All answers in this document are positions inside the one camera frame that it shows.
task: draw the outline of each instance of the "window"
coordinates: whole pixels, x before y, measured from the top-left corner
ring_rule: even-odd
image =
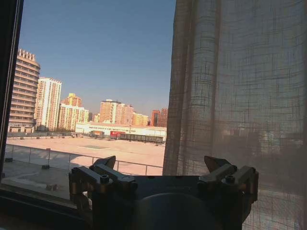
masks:
[[[1,186],[71,207],[67,172],[106,152],[141,175],[207,154],[260,171],[244,228],[306,229],[304,1],[140,2],[24,0]]]

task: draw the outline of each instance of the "fence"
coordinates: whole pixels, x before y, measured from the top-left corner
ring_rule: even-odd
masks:
[[[19,145],[6,145],[5,158],[14,161],[38,165],[50,165],[53,168],[70,171],[74,167],[91,166],[99,157],[84,156],[67,152],[53,151],[51,149],[38,149]],[[114,169],[131,175],[162,175],[162,167],[149,164],[116,161]]]
[[[22,132],[8,132],[8,138],[26,138],[26,137],[65,137],[71,136],[72,132],[34,132],[34,133],[22,133]]]

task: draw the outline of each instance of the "rooftop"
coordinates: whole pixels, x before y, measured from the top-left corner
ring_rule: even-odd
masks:
[[[128,128],[147,128],[147,129],[155,129],[155,130],[165,130],[166,127],[154,127],[154,126],[133,126],[133,125],[121,125],[121,124],[109,124],[109,123],[98,123],[98,122],[78,122],[80,125],[92,125],[92,126],[105,126],[105,127],[128,127]]]

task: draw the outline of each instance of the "tan building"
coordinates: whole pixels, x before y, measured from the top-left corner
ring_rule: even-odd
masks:
[[[94,122],[99,123],[100,122],[100,114],[95,114],[94,115]]]
[[[133,113],[133,122],[134,126],[147,126],[148,125],[148,116],[143,114]]]
[[[115,124],[131,125],[133,118],[133,107],[126,104],[118,104],[116,110]]]
[[[19,49],[14,77],[9,132],[33,132],[40,65],[35,55]]]
[[[76,123],[87,122],[89,111],[83,107],[61,104],[59,111],[59,130],[75,130]]]
[[[131,125],[133,107],[107,99],[100,103],[100,123]]]
[[[62,82],[53,78],[39,78],[34,119],[39,131],[54,131],[58,126]]]
[[[68,97],[61,101],[61,104],[70,104],[72,106],[82,107],[82,100],[74,93],[69,93]]]
[[[111,99],[107,99],[100,103],[100,123],[115,124],[117,106],[122,104],[121,102],[114,102]]]

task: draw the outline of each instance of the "building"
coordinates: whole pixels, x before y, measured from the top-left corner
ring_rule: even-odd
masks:
[[[133,107],[131,105],[119,104],[116,111],[115,124],[132,125]]]
[[[100,123],[115,124],[117,106],[122,104],[121,102],[114,102],[111,99],[107,99],[100,103]]]
[[[61,104],[59,111],[59,130],[75,130],[76,123],[87,122],[89,111],[83,107]]]
[[[132,125],[119,125],[119,124],[103,124],[95,122],[77,123],[76,133],[91,134],[94,133],[98,136],[110,136],[118,138],[123,134],[131,134],[135,136],[148,136],[157,137],[161,141],[166,140],[165,127],[141,127]]]
[[[150,122],[150,126],[156,127],[158,125],[159,116],[160,116],[160,110],[152,111],[152,119]]]
[[[93,121],[93,113],[88,113],[88,121]]]
[[[131,125],[133,107],[107,99],[100,103],[100,123]]]
[[[95,114],[94,115],[94,122],[99,123],[100,122],[100,114]]]
[[[167,127],[167,116],[168,116],[168,109],[163,108],[161,111],[153,110],[150,126]]]
[[[161,109],[161,113],[158,118],[157,126],[158,127],[167,127],[167,115],[168,115],[168,109]]]
[[[39,78],[34,119],[39,131],[57,129],[62,82],[53,78]]]
[[[9,132],[33,132],[40,65],[35,55],[19,49],[14,77]]]
[[[147,126],[148,125],[148,116],[143,114],[133,113],[133,126]]]
[[[82,100],[74,93],[69,93],[68,97],[61,101],[61,104],[70,104],[72,106],[82,107]]]

